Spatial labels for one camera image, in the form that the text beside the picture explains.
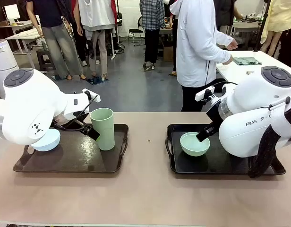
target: human hand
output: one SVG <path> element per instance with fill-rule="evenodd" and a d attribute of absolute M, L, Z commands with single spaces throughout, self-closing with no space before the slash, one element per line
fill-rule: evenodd
<path fill-rule="evenodd" d="M 67 31 L 70 33 L 72 30 L 71 24 L 67 23 Z"/>
<path fill-rule="evenodd" d="M 82 29 L 82 27 L 80 25 L 77 26 L 77 33 L 80 35 L 80 36 L 83 36 L 84 34 L 84 31 Z"/>
<path fill-rule="evenodd" d="M 238 48 L 238 43 L 235 39 L 232 39 L 232 42 L 226 47 L 229 51 L 235 50 Z"/>
<path fill-rule="evenodd" d="M 44 38 L 45 36 L 43 35 L 43 31 L 38 27 L 36 29 L 37 29 L 37 32 L 40 35 L 40 37 Z"/>
<path fill-rule="evenodd" d="M 228 65 L 228 64 L 230 64 L 231 62 L 232 62 L 232 55 L 231 55 L 230 59 L 229 59 L 227 62 L 224 62 L 224 63 L 223 63 L 223 65 Z"/>

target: mint green bowl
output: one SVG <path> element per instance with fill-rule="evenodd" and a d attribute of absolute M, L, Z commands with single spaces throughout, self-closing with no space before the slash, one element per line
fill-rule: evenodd
<path fill-rule="evenodd" d="M 211 145 L 208 138 L 200 142 L 196 137 L 197 135 L 198 132 L 188 132 L 180 138 L 180 144 L 183 151 L 194 157 L 204 155 Z"/>

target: green cup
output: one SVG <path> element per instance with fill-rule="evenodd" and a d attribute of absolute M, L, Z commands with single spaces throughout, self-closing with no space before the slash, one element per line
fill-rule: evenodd
<path fill-rule="evenodd" d="M 108 108 L 94 110 L 91 115 L 93 128 L 100 133 L 97 143 L 100 150 L 111 150 L 115 146 L 114 112 Z"/>

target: black pants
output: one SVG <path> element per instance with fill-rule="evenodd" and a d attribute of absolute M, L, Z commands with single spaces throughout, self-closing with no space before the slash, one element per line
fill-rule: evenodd
<path fill-rule="evenodd" d="M 205 88 L 215 84 L 215 81 L 203 87 L 184 87 L 182 86 L 183 93 L 183 107 L 181 112 L 200 112 L 202 110 L 202 103 L 195 100 L 196 94 Z"/>
<path fill-rule="evenodd" d="M 156 63 L 160 29 L 145 30 L 145 62 Z"/>
<path fill-rule="evenodd" d="M 176 54 L 177 54 L 177 30 L 178 30 L 178 19 L 174 19 L 173 22 L 173 71 L 176 70 Z"/>
<path fill-rule="evenodd" d="M 73 28 L 73 35 L 75 38 L 75 45 L 76 45 L 76 50 L 78 53 L 78 56 L 80 58 L 81 61 L 85 61 L 86 60 L 86 34 L 84 31 L 83 36 L 80 36 L 77 33 L 77 25 L 76 23 L 72 23 L 72 28 Z"/>
<path fill-rule="evenodd" d="M 291 30 L 283 31 L 278 60 L 291 67 Z"/>

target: sandal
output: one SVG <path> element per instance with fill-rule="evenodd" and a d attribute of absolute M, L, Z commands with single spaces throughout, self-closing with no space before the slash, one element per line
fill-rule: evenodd
<path fill-rule="evenodd" d="M 81 74 L 80 75 L 80 78 L 83 79 L 83 80 L 86 80 L 87 79 L 87 77 L 84 74 Z"/>
<path fill-rule="evenodd" d="M 102 76 L 102 81 L 105 81 L 105 80 L 106 80 L 106 78 L 107 78 L 107 75 L 106 75 L 106 74 L 104 74 L 104 75 Z"/>

